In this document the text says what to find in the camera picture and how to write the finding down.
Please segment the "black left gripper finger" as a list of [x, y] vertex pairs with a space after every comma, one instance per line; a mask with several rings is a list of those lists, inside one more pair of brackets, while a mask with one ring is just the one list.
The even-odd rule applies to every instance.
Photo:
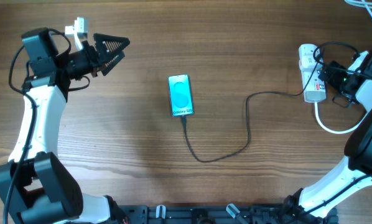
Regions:
[[109, 62], [105, 62], [100, 67], [100, 72], [103, 76], [106, 76], [109, 74], [109, 72], [124, 58], [125, 54], [123, 51], [121, 51], [117, 56], [114, 57], [114, 59], [110, 60]]
[[126, 37], [98, 33], [93, 34], [93, 39], [95, 41], [95, 49], [102, 61], [111, 61], [130, 44], [130, 40]]

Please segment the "blue Galaxy smartphone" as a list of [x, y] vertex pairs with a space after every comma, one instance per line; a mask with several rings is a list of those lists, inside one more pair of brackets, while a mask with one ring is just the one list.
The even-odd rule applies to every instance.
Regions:
[[187, 74], [168, 77], [172, 116], [186, 116], [194, 113], [192, 91]]

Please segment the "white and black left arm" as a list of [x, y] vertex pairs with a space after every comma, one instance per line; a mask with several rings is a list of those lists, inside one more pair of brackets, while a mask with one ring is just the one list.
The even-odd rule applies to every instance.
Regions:
[[72, 80], [108, 74], [123, 58], [130, 41], [95, 34], [78, 51], [59, 52], [57, 30], [38, 28], [22, 35], [29, 56], [26, 77], [17, 92], [24, 97], [24, 115], [17, 143], [0, 165], [2, 220], [7, 223], [129, 223], [110, 196], [84, 194], [60, 162], [57, 144], [60, 120], [73, 91]]

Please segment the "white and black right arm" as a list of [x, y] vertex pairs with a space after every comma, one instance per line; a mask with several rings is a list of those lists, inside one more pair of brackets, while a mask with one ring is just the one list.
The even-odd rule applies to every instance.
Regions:
[[319, 78], [361, 104], [366, 115], [346, 142], [342, 160], [314, 185], [285, 199], [279, 223], [325, 223], [331, 209], [372, 186], [372, 51], [358, 54], [348, 70], [332, 62]]

